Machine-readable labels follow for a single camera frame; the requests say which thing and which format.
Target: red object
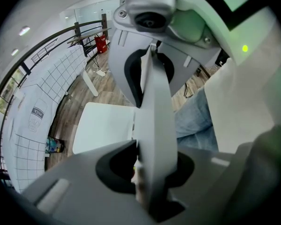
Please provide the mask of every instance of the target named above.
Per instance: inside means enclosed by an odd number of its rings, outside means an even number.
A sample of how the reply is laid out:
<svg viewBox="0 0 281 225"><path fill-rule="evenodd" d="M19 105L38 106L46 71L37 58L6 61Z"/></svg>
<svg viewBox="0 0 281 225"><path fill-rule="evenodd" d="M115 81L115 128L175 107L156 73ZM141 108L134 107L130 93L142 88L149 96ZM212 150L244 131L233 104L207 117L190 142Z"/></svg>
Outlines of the red object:
<svg viewBox="0 0 281 225"><path fill-rule="evenodd" d="M95 42L98 49L98 53L104 53L107 50L106 39L104 34L100 37L95 37Z"/></svg>

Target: railing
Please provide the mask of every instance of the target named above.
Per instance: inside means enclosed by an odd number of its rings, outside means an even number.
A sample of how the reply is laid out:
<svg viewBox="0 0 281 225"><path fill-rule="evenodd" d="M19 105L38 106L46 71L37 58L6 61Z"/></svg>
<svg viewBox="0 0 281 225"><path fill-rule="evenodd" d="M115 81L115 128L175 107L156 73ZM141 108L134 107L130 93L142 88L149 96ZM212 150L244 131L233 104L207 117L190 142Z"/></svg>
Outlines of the railing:
<svg viewBox="0 0 281 225"><path fill-rule="evenodd" d="M80 27L83 27L83 26L87 26L87 25L91 25L91 24L95 24L95 23L101 23L102 25L101 26L97 26L97 27L94 27L94 28L91 28L91 29L88 29L86 31L83 31L83 32L80 32ZM21 79L20 82L17 82L17 87L16 89L13 91L13 94L10 98L9 101L6 101L8 102L7 104L7 108L5 110L5 113L4 113L4 117L3 117L3 121L2 121L2 125L1 125L1 129L0 129L0 177L2 178L6 178L6 179L2 179L4 184L6 186L9 186L8 183L6 182L7 180L9 180L9 176L7 174L7 170L6 168L4 167L4 159L3 159L3 156L2 156L2 151L1 151L1 142L2 142L2 131L3 131L3 127L4 127L4 121L6 119L6 116L8 114L8 111L9 111L9 108L14 100L14 93L17 89L19 89L24 81L26 80L27 76L29 74L31 74L31 71L32 69L39 63L42 61L42 59L47 56L49 53L51 53L54 49L56 49L57 47L59 47L60 45L62 45L63 43L65 43L66 41L74 38L74 37L80 37L82 33L85 33L85 32L88 32L90 30L93 30L93 29L96 29L96 28L107 28L105 27L107 25L106 23L106 15L102 15L102 20L97 20L97 21L92 21L92 22L86 22L86 23L82 23L82 24L79 24L78 22L76 22L74 24L74 26L72 27L69 27L69 28L66 28L66 29L63 29L57 33L54 33L52 34L51 36L45 38L43 41L39 42L38 44L36 44L34 47L32 47L27 53L25 53L14 65L13 67L9 70L9 72L5 75L3 81L1 82L0 84L0 95L2 94L5 86L7 85L9 79L12 77L12 75L14 74L14 72L21 66L23 68L23 70L26 72L26 74L24 75L24 77ZM74 36L71 36L69 38L67 38L66 40L62 41L61 43L57 44L56 46L54 46L52 49L46 51L46 53L41 56L36 62L35 64L29 69L26 64L24 63L24 61L29 57L31 56L37 49L39 49L40 47L44 46L45 44L47 44L48 42L50 42L51 40L59 37L60 35L66 33L66 32L69 32L71 30L74 30L75 31L75 35ZM80 41L77 41L75 42L74 44L70 45L70 46L73 46L73 45L76 45L77 43L81 44L83 49L84 49L84 54L85 56L87 57L87 54L91 51L89 48L85 48L85 44L83 43L83 40L80 40Z"/></svg>

